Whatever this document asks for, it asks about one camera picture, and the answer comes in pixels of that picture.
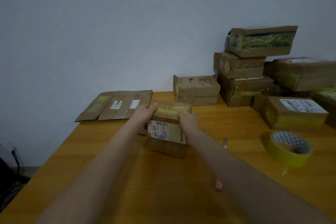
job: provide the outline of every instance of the person's left arm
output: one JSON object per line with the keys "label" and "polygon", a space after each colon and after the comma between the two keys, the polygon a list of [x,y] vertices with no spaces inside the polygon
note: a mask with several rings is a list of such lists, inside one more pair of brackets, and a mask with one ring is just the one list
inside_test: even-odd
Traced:
{"label": "person's left arm", "polygon": [[35,224],[96,223],[138,130],[151,118],[156,108],[156,104],[148,109],[144,105],[138,106],[131,119],[85,167],[72,185],[44,209]]}

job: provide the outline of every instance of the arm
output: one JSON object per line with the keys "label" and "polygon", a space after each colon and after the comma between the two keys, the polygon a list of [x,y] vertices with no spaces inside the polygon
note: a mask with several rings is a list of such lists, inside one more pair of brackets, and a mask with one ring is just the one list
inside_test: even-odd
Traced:
{"label": "arm", "polygon": [[179,113],[187,143],[201,155],[254,223],[334,223],[262,172],[223,149],[199,127],[195,114]]}
{"label": "arm", "polygon": [[148,109],[143,105],[138,106],[132,118],[85,167],[73,184],[44,209],[35,224],[96,223],[138,130],[156,108],[155,104]]}

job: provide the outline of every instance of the gray wall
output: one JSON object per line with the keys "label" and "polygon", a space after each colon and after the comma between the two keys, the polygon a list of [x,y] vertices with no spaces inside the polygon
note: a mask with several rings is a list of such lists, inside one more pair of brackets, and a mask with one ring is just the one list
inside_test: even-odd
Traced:
{"label": "gray wall", "polygon": [[291,56],[336,50],[335,0],[0,0],[0,8],[0,137],[25,165],[43,164],[99,92],[167,91],[174,73],[212,74],[231,27],[299,25]]}

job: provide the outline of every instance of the yellow tape roll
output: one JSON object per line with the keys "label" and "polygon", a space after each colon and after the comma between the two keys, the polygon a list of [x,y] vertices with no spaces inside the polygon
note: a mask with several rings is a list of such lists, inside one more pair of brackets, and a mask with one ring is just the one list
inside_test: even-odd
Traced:
{"label": "yellow tape roll", "polygon": [[268,141],[267,151],[275,160],[288,167],[300,167],[311,156],[313,148],[296,134],[275,131]]}

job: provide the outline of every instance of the patterned tape core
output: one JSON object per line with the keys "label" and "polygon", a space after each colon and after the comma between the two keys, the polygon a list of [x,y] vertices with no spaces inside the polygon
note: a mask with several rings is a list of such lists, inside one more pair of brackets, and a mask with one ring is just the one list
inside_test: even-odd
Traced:
{"label": "patterned tape core", "polygon": [[295,150],[297,150],[297,152],[300,155],[302,154],[309,155],[313,151],[313,148],[310,146],[310,144],[306,140],[302,139],[296,134],[292,134],[292,133],[285,132],[285,131],[277,131],[277,132],[272,133],[272,141],[288,144],[292,146]]}

